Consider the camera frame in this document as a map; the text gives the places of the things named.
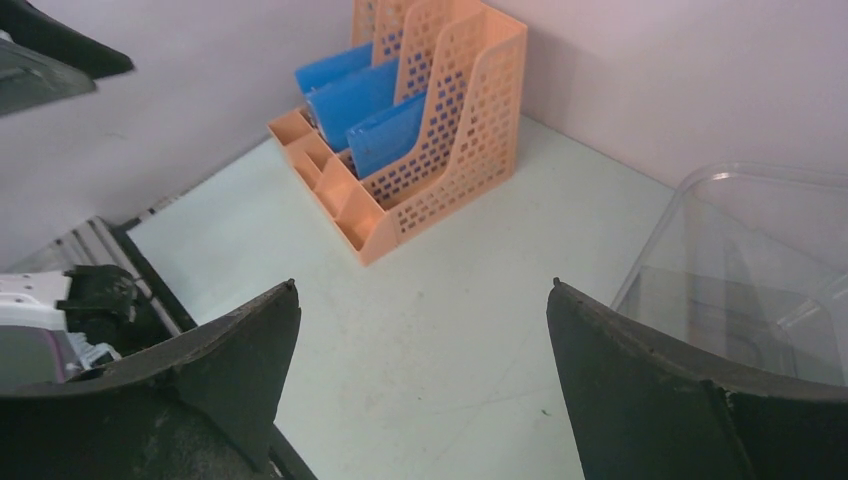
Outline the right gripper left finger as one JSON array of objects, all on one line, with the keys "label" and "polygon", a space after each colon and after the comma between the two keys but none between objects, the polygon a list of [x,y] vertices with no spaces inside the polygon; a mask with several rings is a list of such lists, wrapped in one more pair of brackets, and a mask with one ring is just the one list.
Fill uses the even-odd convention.
[{"label": "right gripper left finger", "polygon": [[284,281],[62,383],[1,397],[5,479],[298,479],[275,425],[301,322]]}]

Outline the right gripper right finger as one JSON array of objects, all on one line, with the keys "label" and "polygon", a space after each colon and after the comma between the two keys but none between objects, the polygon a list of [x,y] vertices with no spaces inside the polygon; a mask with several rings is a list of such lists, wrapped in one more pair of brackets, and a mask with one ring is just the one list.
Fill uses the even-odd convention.
[{"label": "right gripper right finger", "polygon": [[708,353],[555,280],[547,325],[588,479],[843,479],[847,390]]}]

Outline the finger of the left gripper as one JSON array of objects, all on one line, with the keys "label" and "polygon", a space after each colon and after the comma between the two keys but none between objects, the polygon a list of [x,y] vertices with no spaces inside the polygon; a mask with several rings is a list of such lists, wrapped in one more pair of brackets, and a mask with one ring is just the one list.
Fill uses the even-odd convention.
[{"label": "finger of the left gripper", "polygon": [[1,30],[13,43],[66,64],[94,80],[135,69],[126,54],[74,30],[29,1],[1,0]]},{"label": "finger of the left gripper", "polygon": [[95,82],[82,71],[1,39],[1,116],[95,90]]}]

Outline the clear plastic drawer cabinet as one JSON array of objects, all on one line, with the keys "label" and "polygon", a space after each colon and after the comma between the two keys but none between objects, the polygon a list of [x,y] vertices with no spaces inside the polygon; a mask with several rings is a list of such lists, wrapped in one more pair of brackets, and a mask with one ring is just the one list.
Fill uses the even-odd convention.
[{"label": "clear plastic drawer cabinet", "polygon": [[847,382],[847,178],[761,163],[690,173],[612,303],[733,362]]}]

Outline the blue folder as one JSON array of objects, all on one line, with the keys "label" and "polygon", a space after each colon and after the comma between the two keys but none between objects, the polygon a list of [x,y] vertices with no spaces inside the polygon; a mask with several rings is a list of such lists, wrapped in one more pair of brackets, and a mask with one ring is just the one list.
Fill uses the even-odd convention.
[{"label": "blue folder", "polygon": [[368,67],[305,95],[320,134],[334,151],[349,147],[347,131],[394,105],[399,59]]},{"label": "blue folder", "polygon": [[299,67],[294,77],[300,91],[306,95],[372,64],[373,43],[344,50]]},{"label": "blue folder", "polygon": [[359,179],[406,155],[416,144],[426,92],[382,110],[346,131],[354,170]]}]

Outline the blue folder front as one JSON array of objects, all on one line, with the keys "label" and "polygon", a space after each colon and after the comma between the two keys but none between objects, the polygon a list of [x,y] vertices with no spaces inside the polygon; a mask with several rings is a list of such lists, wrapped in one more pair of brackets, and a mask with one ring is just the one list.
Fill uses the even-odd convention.
[{"label": "blue folder front", "polygon": [[300,91],[306,95],[372,64],[373,43],[344,50],[299,67],[294,77]]}]

